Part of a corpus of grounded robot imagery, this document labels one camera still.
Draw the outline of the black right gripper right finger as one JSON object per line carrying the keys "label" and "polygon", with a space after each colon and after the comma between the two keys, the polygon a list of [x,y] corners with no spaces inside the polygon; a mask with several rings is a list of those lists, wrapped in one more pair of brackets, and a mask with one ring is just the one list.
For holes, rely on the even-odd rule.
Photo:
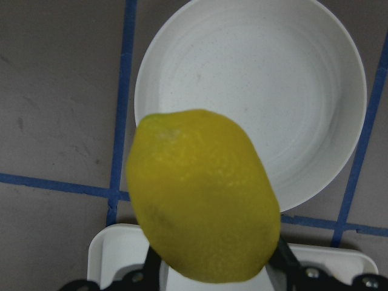
{"label": "black right gripper right finger", "polygon": [[275,290],[387,290],[387,278],[381,275],[364,273],[345,284],[317,265],[300,263],[284,238],[279,239],[266,272]]}

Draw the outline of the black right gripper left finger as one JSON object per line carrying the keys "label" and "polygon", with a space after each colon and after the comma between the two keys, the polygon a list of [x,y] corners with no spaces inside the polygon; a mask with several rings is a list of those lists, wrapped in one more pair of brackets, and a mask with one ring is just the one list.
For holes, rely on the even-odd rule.
{"label": "black right gripper left finger", "polygon": [[125,291],[125,290],[140,290],[140,291],[159,291],[161,290],[160,283],[160,268],[161,257],[149,246],[144,264],[140,269],[131,270],[126,273],[122,279],[113,280],[113,282],[101,289],[94,281],[87,279],[77,279],[62,286],[60,291]]}

